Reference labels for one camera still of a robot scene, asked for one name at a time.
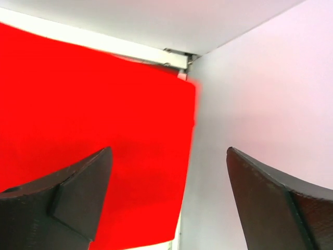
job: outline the black plastic part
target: black plastic part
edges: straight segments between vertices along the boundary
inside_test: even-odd
[[[333,190],[229,148],[227,166],[249,250],[332,250]]]
[[[109,183],[110,148],[0,193],[1,250],[87,250]]]

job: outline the white surface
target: white surface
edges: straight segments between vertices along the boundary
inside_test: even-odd
[[[169,63],[176,68],[187,68],[187,56],[168,53],[161,49],[128,42],[3,8],[0,8],[0,22],[51,39],[79,44],[101,51],[130,56],[155,63]]]
[[[137,248],[131,248],[129,250],[169,250],[169,242],[153,245],[153,246],[143,246]]]
[[[0,0],[0,7],[156,48],[204,54],[303,0]]]
[[[202,93],[181,249],[246,249],[229,146],[333,189],[332,13],[332,0],[308,0],[194,63]]]
[[[175,233],[175,238],[174,240],[171,242],[171,248],[169,248],[169,250],[180,250],[180,239],[181,239],[181,220],[182,220],[182,215],[179,215],[178,218],[178,223],[177,223],[177,227],[176,227],[176,233]]]

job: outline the red fabric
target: red fabric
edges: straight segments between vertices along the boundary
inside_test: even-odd
[[[148,65],[148,67],[154,68],[154,69],[158,69],[158,70],[162,70],[164,72],[167,72],[169,74],[173,74],[174,76],[178,77],[178,73],[179,71],[173,68],[168,68],[166,66],[161,66],[161,65]]]
[[[111,146],[113,169],[91,250],[173,239],[195,86],[1,23],[0,37],[0,190]]]

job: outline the red cloth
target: red cloth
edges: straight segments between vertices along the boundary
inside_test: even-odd
[[[116,250],[174,238],[195,86],[146,65],[0,23],[0,190],[111,146],[96,241]]]

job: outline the white ceiling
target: white ceiling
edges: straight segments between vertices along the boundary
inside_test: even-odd
[[[0,7],[116,38],[205,54],[304,0],[0,0]]]

